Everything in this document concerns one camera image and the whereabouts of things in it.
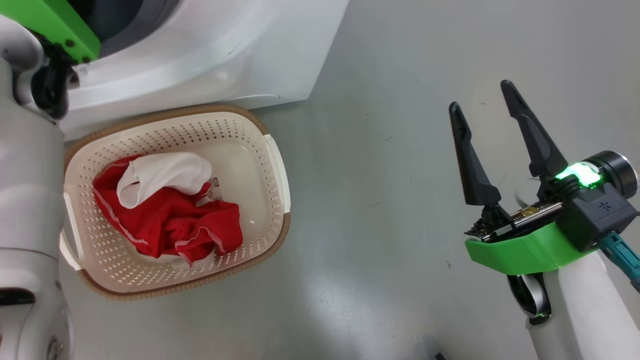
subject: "gray floor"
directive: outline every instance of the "gray floor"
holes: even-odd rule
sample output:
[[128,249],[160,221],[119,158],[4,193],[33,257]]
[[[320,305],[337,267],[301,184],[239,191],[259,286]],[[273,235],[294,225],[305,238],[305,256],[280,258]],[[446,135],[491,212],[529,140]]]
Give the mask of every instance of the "gray floor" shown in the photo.
[[[529,175],[504,78],[569,161],[640,159],[638,13],[631,0],[352,0],[311,98],[257,111],[291,184],[283,247],[139,302],[103,299],[61,265],[77,358],[535,359],[505,278],[465,251],[479,209],[463,204],[447,106],[461,103],[510,211]],[[625,238],[640,249],[640,225]]]

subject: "white plastic basket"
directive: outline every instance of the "white plastic basket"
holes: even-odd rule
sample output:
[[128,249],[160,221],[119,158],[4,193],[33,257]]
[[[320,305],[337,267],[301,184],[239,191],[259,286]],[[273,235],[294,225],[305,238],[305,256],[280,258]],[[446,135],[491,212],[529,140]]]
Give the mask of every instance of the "white plastic basket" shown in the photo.
[[[204,267],[176,268],[138,254],[96,206],[93,178],[109,163],[136,154],[188,151],[209,160],[225,201],[239,205],[244,242]],[[291,198],[280,151],[250,112],[201,105],[144,115],[86,136],[67,151],[64,197],[77,255],[61,235],[60,250],[85,283],[117,300],[186,290],[264,261],[289,229]]]

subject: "red clothing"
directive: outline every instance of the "red clothing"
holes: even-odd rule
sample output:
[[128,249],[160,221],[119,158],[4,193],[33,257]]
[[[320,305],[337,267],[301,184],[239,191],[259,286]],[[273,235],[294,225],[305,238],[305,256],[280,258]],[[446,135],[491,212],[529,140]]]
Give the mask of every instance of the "red clothing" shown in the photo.
[[214,249],[222,255],[242,244],[237,204],[216,200],[196,206],[209,190],[209,183],[195,195],[162,188],[133,209],[120,205],[118,181],[129,162],[138,157],[120,159],[106,167],[93,180],[93,196],[104,217],[139,253],[154,258],[179,255],[191,265]]

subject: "green bracket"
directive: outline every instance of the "green bracket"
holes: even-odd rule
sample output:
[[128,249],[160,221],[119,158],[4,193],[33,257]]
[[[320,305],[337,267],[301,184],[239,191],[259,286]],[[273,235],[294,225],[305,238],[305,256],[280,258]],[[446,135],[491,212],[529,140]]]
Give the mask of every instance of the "green bracket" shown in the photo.
[[0,14],[62,45],[79,63],[100,54],[100,40],[67,0],[0,0]]
[[554,271],[591,252],[576,250],[555,222],[519,238],[497,243],[467,240],[465,246],[471,260],[507,275]]

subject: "washing machine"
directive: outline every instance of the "washing machine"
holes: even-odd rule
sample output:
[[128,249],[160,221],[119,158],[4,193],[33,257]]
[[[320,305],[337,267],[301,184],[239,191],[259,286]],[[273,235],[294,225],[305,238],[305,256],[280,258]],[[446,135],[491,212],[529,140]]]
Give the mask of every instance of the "washing machine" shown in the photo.
[[306,99],[348,0],[70,0],[101,42],[75,66],[66,140],[118,119],[207,102]]

